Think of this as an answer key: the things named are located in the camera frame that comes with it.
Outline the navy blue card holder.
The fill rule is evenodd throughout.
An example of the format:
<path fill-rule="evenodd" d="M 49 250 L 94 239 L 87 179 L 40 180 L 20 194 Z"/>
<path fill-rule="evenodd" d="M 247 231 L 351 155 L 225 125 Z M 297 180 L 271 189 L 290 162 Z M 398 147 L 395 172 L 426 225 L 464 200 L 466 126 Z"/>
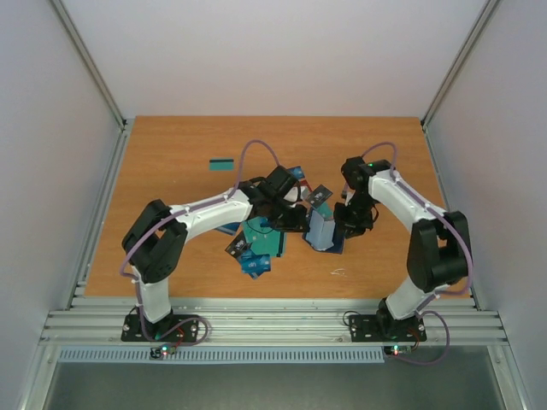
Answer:
<path fill-rule="evenodd" d="M 303 240 L 313 250 L 328 254 L 343 254 L 344 235 L 337 231 L 334 219 L 325 219 L 312 208 L 307 221 L 309 231 L 303 234 Z"/>

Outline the blue card bottom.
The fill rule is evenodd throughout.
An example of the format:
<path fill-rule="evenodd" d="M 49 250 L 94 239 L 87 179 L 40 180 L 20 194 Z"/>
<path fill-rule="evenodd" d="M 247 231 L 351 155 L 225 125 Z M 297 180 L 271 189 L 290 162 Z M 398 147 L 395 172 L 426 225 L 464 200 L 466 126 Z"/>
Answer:
<path fill-rule="evenodd" d="M 243 273 L 253 280 L 256 280 L 261 277 L 263 273 L 271 271 L 271 256 L 256 255 L 252 252 L 248 252 L 240 257 L 239 264 Z"/>

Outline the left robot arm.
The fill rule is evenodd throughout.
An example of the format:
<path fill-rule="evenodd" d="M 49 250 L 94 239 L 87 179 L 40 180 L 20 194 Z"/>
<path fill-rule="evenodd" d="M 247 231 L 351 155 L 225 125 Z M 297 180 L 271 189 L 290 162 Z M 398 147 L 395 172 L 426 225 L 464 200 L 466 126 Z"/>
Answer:
<path fill-rule="evenodd" d="M 280 232 L 307 232 L 307 209 L 301 204 L 297 179 L 277 166 L 266 178 L 238 181 L 217 195 L 184 205 L 161 200 L 147 204 L 122 240 L 126 253 L 121 275 L 136 285 L 141 328 L 153 340 L 172 330 L 168 277 L 185 244 L 218 227 L 262 217 Z"/>

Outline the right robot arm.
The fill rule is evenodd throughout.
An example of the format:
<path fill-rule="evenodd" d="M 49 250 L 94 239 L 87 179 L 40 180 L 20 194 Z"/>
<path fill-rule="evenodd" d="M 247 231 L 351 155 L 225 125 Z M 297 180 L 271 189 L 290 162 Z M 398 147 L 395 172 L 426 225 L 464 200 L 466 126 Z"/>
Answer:
<path fill-rule="evenodd" d="M 459 212 L 448 212 L 426 200 L 406 184 L 387 160 L 366 163 L 351 157 L 341 167 L 346 185 L 353 190 L 334 209 L 336 231 L 344 238 L 358 237 L 373 229 L 373 209 L 382 204 L 410 234 L 408 277 L 381 300 L 375 326 L 387 340 L 406 331 L 408 322 L 427 304 L 460 280 L 471 284 L 473 259 L 468 221 Z"/>

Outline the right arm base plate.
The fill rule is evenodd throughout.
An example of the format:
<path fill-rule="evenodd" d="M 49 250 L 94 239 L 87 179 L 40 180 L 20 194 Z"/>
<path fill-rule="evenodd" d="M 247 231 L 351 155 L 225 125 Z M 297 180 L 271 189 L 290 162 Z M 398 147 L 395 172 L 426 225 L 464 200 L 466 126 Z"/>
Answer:
<path fill-rule="evenodd" d="M 381 321 L 375 314 L 352 314 L 347 317 L 354 343 L 412 343 L 427 340 L 422 319 Z"/>

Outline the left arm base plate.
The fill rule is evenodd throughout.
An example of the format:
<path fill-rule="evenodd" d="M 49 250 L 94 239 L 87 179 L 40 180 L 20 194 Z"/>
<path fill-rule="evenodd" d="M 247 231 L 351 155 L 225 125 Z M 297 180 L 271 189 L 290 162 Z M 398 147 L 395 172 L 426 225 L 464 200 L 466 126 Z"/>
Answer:
<path fill-rule="evenodd" d="M 199 322 L 196 315 L 172 313 L 152 324 L 144 320 L 144 328 L 138 314 L 128 314 L 121 330 L 121 341 L 126 343 L 194 343 L 197 340 Z"/>

